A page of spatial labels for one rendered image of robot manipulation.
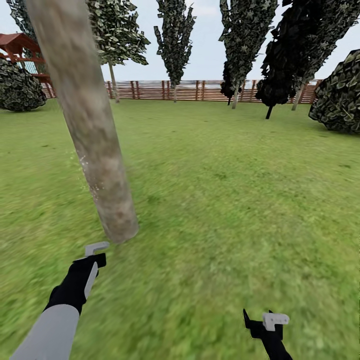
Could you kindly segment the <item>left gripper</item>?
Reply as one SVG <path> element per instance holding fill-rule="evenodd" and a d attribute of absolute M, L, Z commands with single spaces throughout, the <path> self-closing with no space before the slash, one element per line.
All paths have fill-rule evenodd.
<path fill-rule="evenodd" d="M 91 255 L 90 256 L 92 258 L 92 260 L 96 261 L 98 267 L 97 268 L 102 268 L 107 264 L 107 260 L 106 260 L 106 254 L 105 253 L 100 253 L 97 255 Z"/>

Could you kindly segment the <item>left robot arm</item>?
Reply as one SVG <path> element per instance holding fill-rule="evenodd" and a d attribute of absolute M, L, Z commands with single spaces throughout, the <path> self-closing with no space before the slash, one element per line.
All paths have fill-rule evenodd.
<path fill-rule="evenodd" d="M 69 267 L 61 285 L 50 294 L 49 303 L 31 331 L 8 360 L 70 360 L 82 306 L 87 302 L 98 268 L 107 264 L 107 241 L 87 244 L 85 257 Z"/>

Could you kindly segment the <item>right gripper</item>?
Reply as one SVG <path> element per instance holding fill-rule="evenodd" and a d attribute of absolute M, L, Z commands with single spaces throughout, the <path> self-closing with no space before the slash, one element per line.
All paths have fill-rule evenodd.
<path fill-rule="evenodd" d="M 245 320 L 245 327 L 250 329 L 251 337 L 261 339 L 266 351 L 272 343 L 283 344 L 283 327 L 281 324 L 274 325 L 275 331 L 267 331 L 262 321 L 249 320 L 245 309 L 243 310 L 243 317 Z"/>

